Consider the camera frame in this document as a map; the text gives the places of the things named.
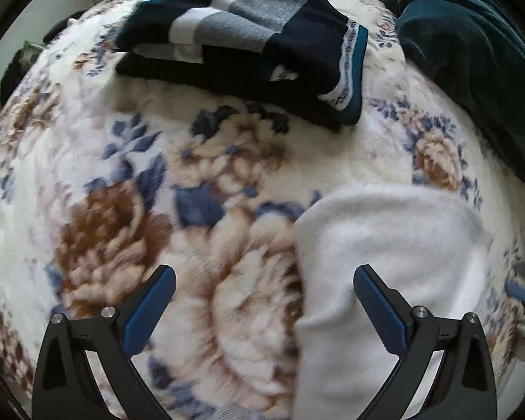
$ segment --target bed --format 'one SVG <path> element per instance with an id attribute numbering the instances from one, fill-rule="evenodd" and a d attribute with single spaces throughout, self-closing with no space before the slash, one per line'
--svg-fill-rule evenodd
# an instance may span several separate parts
<path id="1" fill-rule="evenodd" d="M 289 418 L 303 298 L 295 220 L 351 182 L 414 183 L 457 194 L 493 232 L 475 312 L 500 415 L 513 411 L 525 314 L 504 284 L 525 261 L 525 186 L 405 61 L 382 1 L 329 0 L 370 32 L 360 121 L 337 134 L 276 106 L 117 76 L 113 39 L 138 1 L 105 0 L 73 21 L 0 114 L 0 357 L 13 380 L 31 396 L 51 314 L 95 314 L 166 263 L 180 286 L 133 358 L 156 398 L 176 419 L 231 401 L 252 418 Z M 248 306 L 228 302 L 229 289 L 250 289 Z"/>

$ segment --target fleece blanket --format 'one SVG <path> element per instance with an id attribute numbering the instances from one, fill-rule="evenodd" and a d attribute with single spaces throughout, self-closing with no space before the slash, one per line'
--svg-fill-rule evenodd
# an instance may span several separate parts
<path id="1" fill-rule="evenodd" d="M 233 402 L 289 418 L 304 308 L 294 223 L 343 185 L 414 184 L 452 194 L 494 235 L 474 311 L 513 408 L 525 316 L 504 284 L 525 260 L 525 186 L 405 61 L 382 1 L 327 0 L 370 30 L 360 120 L 337 134 L 265 102 L 119 76 L 114 40 L 141 1 L 105 0 L 71 22 L 0 113 L 4 371 L 30 395 L 52 312 L 93 314 L 166 263 L 175 299 L 133 358 L 156 398 L 179 420 Z"/>

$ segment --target teal fabric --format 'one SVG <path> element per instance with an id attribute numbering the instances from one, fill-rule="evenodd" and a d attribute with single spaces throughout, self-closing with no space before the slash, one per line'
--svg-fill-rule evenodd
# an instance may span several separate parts
<path id="1" fill-rule="evenodd" d="M 525 41 L 495 0 L 384 0 L 406 58 L 525 182 Z"/>

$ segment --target striped towel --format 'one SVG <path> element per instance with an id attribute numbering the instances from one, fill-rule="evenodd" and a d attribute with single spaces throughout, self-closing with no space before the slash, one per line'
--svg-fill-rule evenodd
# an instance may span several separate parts
<path id="1" fill-rule="evenodd" d="M 319 102 L 314 123 L 353 125 L 367 34 L 327 0 L 149 0 L 116 39 L 134 54 L 134 74 L 118 71 L 266 100 L 302 117 Z M 298 109 L 300 98 L 308 110 Z"/>

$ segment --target gray fabric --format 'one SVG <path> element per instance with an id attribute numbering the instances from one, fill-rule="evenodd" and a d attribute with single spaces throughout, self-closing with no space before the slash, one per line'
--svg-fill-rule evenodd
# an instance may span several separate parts
<path id="1" fill-rule="evenodd" d="M 235 0 L 229 12 L 252 20 L 258 25 L 281 32 L 295 13 L 308 0 Z"/>
<path id="2" fill-rule="evenodd" d="M 217 12 L 202 19 L 194 32 L 197 44 L 261 53 L 276 33 L 235 14 Z"/>

